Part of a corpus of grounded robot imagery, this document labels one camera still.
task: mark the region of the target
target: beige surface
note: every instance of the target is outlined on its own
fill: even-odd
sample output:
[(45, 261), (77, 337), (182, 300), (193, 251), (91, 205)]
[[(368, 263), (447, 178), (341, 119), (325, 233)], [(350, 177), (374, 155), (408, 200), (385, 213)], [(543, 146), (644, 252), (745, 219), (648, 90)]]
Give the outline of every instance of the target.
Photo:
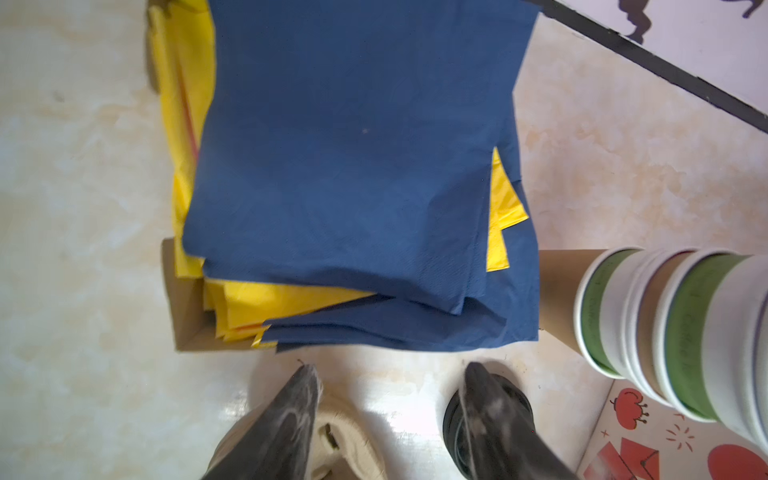
[[(0, 2), (0, 478), (197, 478), (297, 359), (362, 411), (390, 478), (460, 478), (439, 418), (475, 359), (514, 372), (575, 467), (608, 382), (546, 334), (461, 355), (173, 352), (157, 252), (170, 161), (143, 8)], [(542, 247), (765, 248), (765, 134), (546, 18), (515, 95)]]

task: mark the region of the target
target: green cup band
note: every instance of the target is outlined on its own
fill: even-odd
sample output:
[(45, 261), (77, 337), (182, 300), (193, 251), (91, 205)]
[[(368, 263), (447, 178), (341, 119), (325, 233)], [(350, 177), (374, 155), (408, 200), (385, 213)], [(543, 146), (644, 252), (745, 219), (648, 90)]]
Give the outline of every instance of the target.
[(672, 388), (677, 398), (702, 416), (717, 419), (704, 387), (701, 343), (712, 296), (726, 275), (749, 256), (719, 254), (701, 260), (677, 288), (664, 334)]
[(581, 303), (581, 335), (592, 359), (603, 369), (618, 375), (614, 367), (608, 362), (603, 343), (600, 338), (600, 306), (603, 303), (603, 293), (608, 285), (608, 280), (618, 268), (633, 253), (639, 250), (622, 250), (610, 255), (603, 260), (589, 279), (587, 288), (584, 289), (584, 299)]

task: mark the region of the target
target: silhouette figure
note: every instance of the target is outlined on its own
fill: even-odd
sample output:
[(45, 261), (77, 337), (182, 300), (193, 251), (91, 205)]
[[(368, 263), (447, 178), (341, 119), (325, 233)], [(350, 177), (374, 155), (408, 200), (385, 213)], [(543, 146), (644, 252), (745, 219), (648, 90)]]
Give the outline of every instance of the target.
[[(741, 0), (723, 0), (723, 2), (740, 2)], [(755, 10), (757, 10), (757, 7), (761, 6), (763, 4), (763, 0), (750, 0), (752, 2), (752, 6), (750, 6), (743, 15), (741, 15), (744, 18), (749, 18), (750, 15), (753, 14)]]
[[(753, 0), (754, 2), (762, 2), (763, 0)], [(634, 25), (634, 31), (627, 36), (630, 40), (634, 40), (639, 44), (643, 44), (643, 35), (650, 29), (652, 25), (650, 18), (643, 12), (648, 0), (619, 0), (619, 10), (627, 14), (627, 20)]]

